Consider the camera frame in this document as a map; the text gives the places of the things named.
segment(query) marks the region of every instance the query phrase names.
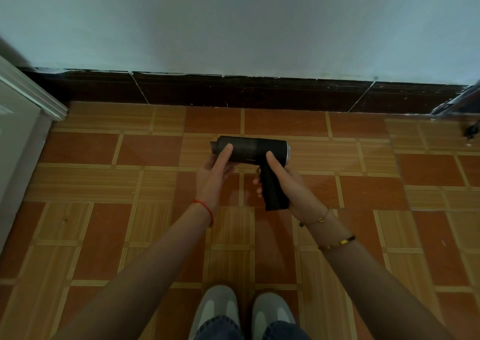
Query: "foot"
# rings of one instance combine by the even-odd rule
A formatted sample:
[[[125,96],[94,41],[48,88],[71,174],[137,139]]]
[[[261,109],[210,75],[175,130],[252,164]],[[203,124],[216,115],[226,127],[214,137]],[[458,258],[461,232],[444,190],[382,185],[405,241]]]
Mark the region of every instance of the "foot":
[[[189,340],[195,338],[197,330],[215,316],[225,315],[240,327],[237,297],[230,287],[214,286],[201,299],[191,325]]]
[[[261,340],[268,325],[275,321],[295,324],[295,319],[285,300],[275,293],[264,293],[257,297],[251,312],[251,338]]]

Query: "person's left hand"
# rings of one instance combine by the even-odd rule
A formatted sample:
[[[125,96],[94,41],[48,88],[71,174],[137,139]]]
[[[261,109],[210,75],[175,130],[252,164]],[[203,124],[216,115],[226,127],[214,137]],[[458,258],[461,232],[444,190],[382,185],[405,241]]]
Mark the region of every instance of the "person's left hand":
[[[223,182],[235,170],[238,163],[230,163],[233,145],[227,144],[218,155],[210,155],[207,161],[197,169],[197,194],[195,199],[203,202],[215,214],[219,209],[220,191]]]

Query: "vacuum body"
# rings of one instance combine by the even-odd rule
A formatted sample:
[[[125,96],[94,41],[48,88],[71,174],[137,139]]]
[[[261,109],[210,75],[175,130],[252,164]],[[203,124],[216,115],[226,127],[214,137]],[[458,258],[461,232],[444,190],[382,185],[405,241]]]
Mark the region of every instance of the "vacuum body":
[[[228,143],[233,145],[230,162],[260,166],[260,181],[265,210],[288,209],[289,199],[282,191],[279,179],[268,165],[266,153],[269,150],[272,151],[275,158],[285,167],[290,159],[289,144],[285,140],[220,136],[216,142],[210,142],[212,153],[219,155]]]

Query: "white wall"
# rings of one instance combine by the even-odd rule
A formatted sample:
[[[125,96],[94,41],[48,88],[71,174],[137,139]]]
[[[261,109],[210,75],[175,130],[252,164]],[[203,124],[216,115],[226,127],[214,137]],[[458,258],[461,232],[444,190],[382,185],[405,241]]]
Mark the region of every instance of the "white wall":
[[[480,0],[0,0],[21,66],[470,85]]]

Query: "person's right arm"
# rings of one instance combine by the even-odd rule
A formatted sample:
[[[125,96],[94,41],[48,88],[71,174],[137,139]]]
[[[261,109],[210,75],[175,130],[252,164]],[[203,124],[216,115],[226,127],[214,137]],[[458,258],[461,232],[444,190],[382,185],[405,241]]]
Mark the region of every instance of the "person's right arm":
[[[267,161],[290,199],[293,216],[307,223],[318,246],[352,234],[307,188],[301,176],[283,168],[271,152]],[[453,339],[437,318],[357,240],[322,251],[375,339]]]

